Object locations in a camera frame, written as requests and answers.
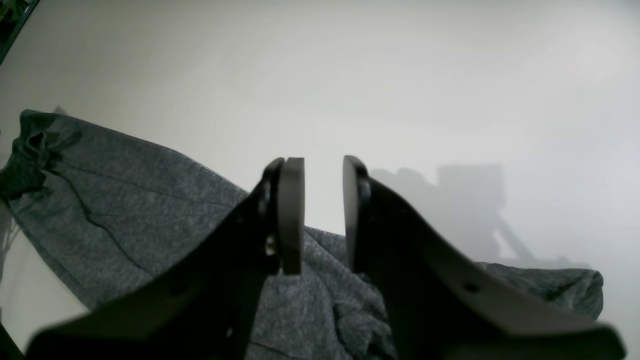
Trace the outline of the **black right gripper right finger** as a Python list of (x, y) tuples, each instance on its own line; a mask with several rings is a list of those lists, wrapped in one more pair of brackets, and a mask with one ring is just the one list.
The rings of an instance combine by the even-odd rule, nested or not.
[(381, 292), (400, 360), (622, 360), (610, 325), (489, 275), (409, 203), (343, 158), (347, 261)]

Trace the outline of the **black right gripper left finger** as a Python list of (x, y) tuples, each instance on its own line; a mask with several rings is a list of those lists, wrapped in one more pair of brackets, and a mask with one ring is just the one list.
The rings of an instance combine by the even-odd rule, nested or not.
[(151, 283), (32, 340), (28, 360), (242, 360), (263, 285), (302, 271), (305, 161), (277, 158), (205, 241)]

